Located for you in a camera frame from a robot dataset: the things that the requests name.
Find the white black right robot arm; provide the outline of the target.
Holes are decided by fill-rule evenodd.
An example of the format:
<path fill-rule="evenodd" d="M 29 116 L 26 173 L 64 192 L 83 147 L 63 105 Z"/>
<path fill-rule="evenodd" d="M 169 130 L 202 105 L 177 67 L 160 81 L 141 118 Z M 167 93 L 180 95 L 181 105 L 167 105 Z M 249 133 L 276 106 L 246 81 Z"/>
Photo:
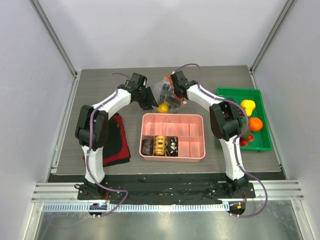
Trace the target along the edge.
<path fill-rule="evenodd" d="M 166 74 L 163 80 L 169 84 L 169 90 L 177 99 L 195 102 L 209 112 L 211 131 L 219 140 L 224 154 L 228 181 L 226 193 L 230 197 L 238 197 L 244 191 L 239 180 L 245 176 L 240 149 L 242 120 L 238 105 L 231 98 L 211 93 L 195 80 L 188 81 L 181 70 L 171 75 Z"/>

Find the yellow fake lemon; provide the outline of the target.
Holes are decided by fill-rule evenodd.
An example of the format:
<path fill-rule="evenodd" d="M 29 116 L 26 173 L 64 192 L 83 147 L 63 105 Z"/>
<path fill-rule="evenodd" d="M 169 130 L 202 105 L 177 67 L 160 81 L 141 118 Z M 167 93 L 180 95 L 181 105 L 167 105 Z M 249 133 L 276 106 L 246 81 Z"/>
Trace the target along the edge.
<path fill-rule="evenodd" d="M 247 116 L 250 117 L 252 115 L 253 111 L 256 108 L 256 103 L 253 100 L 244 99 L 240 103 L 240 106 L 244 109 L 244 111 L 247 114 Z"/>

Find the yellow orange fake fruit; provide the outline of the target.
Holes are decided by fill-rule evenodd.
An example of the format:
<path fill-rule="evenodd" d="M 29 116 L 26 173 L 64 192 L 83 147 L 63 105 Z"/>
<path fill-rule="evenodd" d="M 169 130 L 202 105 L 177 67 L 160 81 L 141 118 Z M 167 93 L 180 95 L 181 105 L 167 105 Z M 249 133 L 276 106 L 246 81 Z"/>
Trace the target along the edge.
<path fill-rule="evenodd" d="M 167 102 L 161 103 L 159 105 L 159 107 L 157 108 L 157 112 L 161 113 L 161 114 L 162 113 L 168 113 L 169 110 L 170 110 L 170 106 L 169 106 L 169 104 Z"/>

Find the clear zip bag orange seal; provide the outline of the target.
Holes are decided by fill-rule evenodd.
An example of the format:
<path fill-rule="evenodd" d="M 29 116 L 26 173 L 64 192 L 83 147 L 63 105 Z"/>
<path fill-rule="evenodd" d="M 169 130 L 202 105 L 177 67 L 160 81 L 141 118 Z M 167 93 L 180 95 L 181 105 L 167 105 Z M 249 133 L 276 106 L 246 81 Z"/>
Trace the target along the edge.
<path fill-rule="evenodd" d="M 187 105 L 184 98 L 177 97 L 174 92 L 173 81 L 167 74 L 161 81 L 154 84 L 153 95 L 158 104 L 155 111 L 160 114 L 175 113 Z"/>

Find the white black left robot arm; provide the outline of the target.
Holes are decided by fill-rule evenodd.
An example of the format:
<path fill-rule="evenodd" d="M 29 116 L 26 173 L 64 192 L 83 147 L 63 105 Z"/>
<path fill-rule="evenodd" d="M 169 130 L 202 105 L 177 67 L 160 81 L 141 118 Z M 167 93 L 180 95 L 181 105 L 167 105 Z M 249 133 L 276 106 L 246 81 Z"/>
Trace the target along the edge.
<path fill-rule="evenodd" d="M 124 84 L 94 105 L 83 105 L 80 109 L 75 129 L 75 137 L 82 148 L 85 162 L 85 179 L 92 183 L 89 194 L 100 200 L 107 192 L 102 184 L 105 179 L 103 167 L 103 148 L 108 140 L 109 120 L 119 110 L 133 102 L 141 109 L 158 107 L 152 90 L 147 86 L 147 77 L 133 73 Z"/>

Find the orange fake orange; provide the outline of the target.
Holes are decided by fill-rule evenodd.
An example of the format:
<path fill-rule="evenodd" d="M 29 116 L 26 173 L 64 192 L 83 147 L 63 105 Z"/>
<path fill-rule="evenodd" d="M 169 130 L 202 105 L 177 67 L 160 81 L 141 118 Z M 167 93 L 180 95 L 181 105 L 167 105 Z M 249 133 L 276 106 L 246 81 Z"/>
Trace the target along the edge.
<path fill-rule="evenodd" d="M 258 117 L 251 117 L 248 122 L 248 127 L 252 132 L 259 132 L 264 126 L 262 120 Z"/>

